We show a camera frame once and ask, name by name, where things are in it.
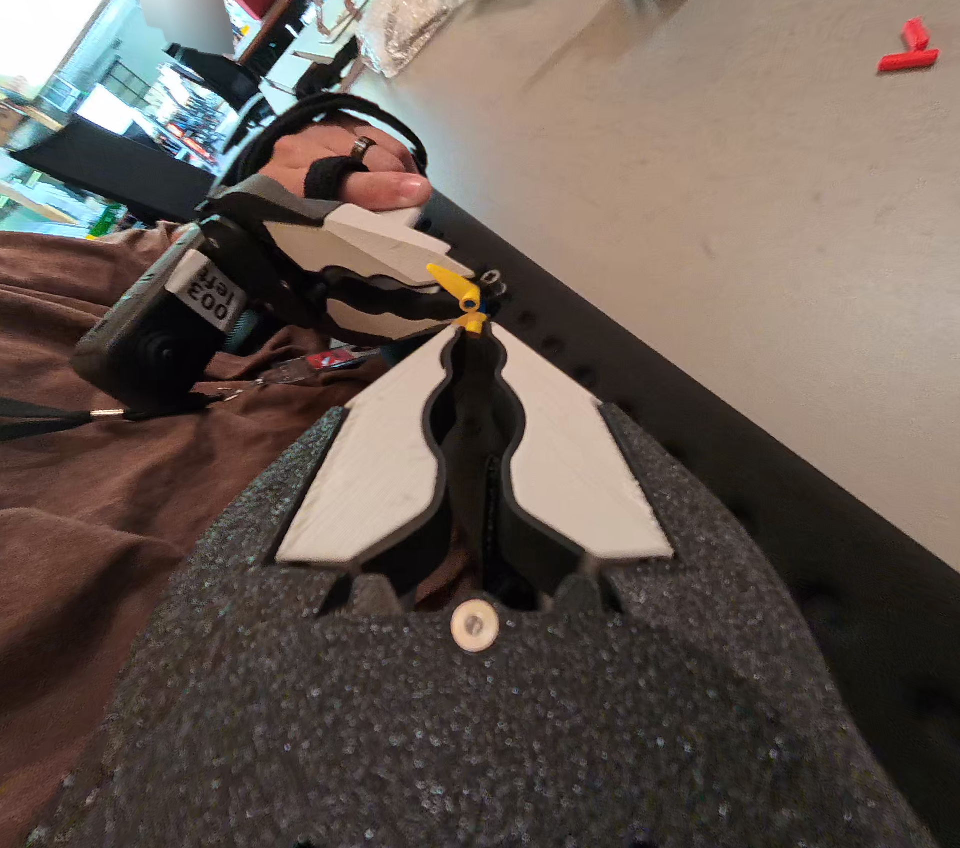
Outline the person's left hand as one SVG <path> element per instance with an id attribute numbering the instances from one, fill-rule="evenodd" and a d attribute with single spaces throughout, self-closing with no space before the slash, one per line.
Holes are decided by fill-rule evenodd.
<path id="1" fill-rule="evenodd" d="M 417 169 L 411 151 L 391 134 L 345 113 L 279 139 L 260 173 L 302 197 L 310 166 L 350 155 L 361 137 L 372 143 L 363 158 L 366 171 L 344 177 L 333 198 L 373 212 L 423 207 L 433 187 Z"/>

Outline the brown shirt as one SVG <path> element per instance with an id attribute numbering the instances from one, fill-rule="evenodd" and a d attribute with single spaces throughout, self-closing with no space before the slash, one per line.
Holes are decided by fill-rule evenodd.
<path id="1" fill-rule="evenodd" d="M 2 396 L 111 407 L 69 358 L 180 233 L 170 224 L 98 240 L 2 232 Z M 328 409 L 385 371 L 377 358 L 194 415 L 2 445 L 2 846 L 22 844 L 81 757 L 198 537 Z"/>

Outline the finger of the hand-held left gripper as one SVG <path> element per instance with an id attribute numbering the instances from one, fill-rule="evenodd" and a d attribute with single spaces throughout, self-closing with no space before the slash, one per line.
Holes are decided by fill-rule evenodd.
<path id="1" fill-rule="evenodd" d="M 460 305 L 441 289 L 328 289 L 324 332 L 348 343 L 388 343 L 441 329 Z"/>
<path id="2" fill-rule="evenodd" d="M 329 230 L 278 222 L 268 222 L 265 228 L 283 254 L 311 273 L 339 267 L 362 278 L 384 276 L 408 286 L 426 286 L 433 282 L 428 265 L 434 264 L 474 278 L 471 268 L 450 255 L 450 245 L 412 229 L 379 232 L 337 226 Z"/>

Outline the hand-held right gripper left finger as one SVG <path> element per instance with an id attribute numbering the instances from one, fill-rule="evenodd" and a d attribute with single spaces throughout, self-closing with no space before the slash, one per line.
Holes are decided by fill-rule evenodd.
<path id="1" fill-rule="evenodd" d="M 447 472 L 431 414 L 459 339 L 459 327 L 446 327 L 347 404 L 279 541 L 278 565 L 380 574 L 410 597 L 445 559 Z"/>

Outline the dark wooden table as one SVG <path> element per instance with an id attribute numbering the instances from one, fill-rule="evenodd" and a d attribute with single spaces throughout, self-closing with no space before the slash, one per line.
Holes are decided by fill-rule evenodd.
<path id="1" fill-rule="evenodd" d="M 304 29 L 303 21 L 312 0 L 276 0 L 255 30 L 235 48 L 234 62 L 258 75 L 266 75 Z"/>

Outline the clear badge holder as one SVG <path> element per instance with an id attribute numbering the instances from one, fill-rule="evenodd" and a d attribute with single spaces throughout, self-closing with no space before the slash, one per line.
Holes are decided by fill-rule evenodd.
<path id="1" fill-rule="evenodd" d="M 268 368 L 256 380 L 258 386 L 295 385 L 316 380 L 322 376 L 356 370 L 378 357 L 378 348 L 339 347 L 287 361 Z"/>

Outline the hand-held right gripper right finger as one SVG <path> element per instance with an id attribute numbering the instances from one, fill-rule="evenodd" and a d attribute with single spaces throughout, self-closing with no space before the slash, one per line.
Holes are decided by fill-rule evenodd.
<path id="1" fill-rule="evenodd" d="M 667 562 L 674 547 L 601 413 L 601 402 L 503 326 L 494 390 L 514 422 L 503 455 L 500 550 L 554 595 L 575 573 Z"/>

